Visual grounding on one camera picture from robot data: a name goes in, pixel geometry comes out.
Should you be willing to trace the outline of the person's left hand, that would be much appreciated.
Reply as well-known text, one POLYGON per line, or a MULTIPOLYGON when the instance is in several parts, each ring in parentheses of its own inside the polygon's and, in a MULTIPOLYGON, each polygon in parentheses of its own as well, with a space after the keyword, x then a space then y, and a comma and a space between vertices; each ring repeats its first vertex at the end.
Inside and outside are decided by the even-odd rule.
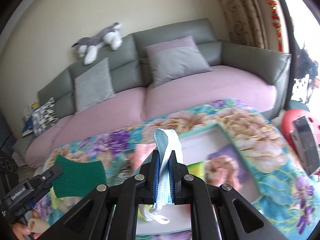
POLYGON ((17 239, 24 240, 26 239, 25 236, 32 236, 34 239, 38 239, 50 228, 50 225, 41 219, 37 211, 33 210, 31 213, 32 217, 28 220, 27 225, 15 223, 12 226, 12 230, 17 239))

